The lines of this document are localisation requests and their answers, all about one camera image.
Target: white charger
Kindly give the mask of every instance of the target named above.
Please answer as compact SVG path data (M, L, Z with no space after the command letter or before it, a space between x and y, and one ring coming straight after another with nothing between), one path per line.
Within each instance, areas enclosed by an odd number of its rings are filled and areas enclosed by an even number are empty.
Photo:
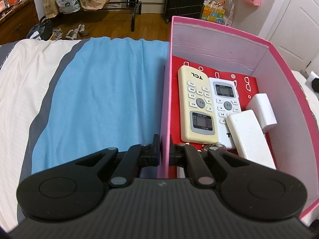
M266 93L257 93L246 106L246 110L253 110L263 133L267 133L277 120Z
M252 110L229 115L226 122L240 157L276 169L265 136Z

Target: blue cloth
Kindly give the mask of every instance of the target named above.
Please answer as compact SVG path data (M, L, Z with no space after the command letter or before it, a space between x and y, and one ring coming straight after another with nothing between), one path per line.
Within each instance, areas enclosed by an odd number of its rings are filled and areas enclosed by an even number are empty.
M92 38L59 78L32 174L107 147L127 151L160 132L168 42Z

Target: beige remote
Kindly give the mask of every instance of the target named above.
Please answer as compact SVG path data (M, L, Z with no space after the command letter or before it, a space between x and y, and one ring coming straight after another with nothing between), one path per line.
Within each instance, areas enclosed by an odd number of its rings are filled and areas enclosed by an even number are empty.
M218 142L214 105L206 74L188 66L178 70L181 140L214 144Z

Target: bed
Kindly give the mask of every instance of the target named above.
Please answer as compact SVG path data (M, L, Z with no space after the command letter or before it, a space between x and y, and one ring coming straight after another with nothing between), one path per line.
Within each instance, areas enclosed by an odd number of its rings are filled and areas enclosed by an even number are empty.
M299 73L298 71L292 71L294 77L298 81L301 89L303 90L305 97L309 103L310 109L312 111L312 114L317 122L319 120L319 100L315 93L305 85L306 78ZM319 207L316 207L312 211L310 211L307 215L305 215L301 220L306 226L310 226L310 224L315 220L319 219Z
M0 226L29 175L160 132L168 42L21 40L0 46ZM144 170L156 177L156 170Z

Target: colorful gift bag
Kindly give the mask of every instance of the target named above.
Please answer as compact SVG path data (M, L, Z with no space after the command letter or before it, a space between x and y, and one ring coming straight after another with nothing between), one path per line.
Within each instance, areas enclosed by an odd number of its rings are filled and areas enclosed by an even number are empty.
M224 4L225 1L221 1L219 3L216 3L215 1L210 1L209 3L205 2L201 19L221 24L225 14Z

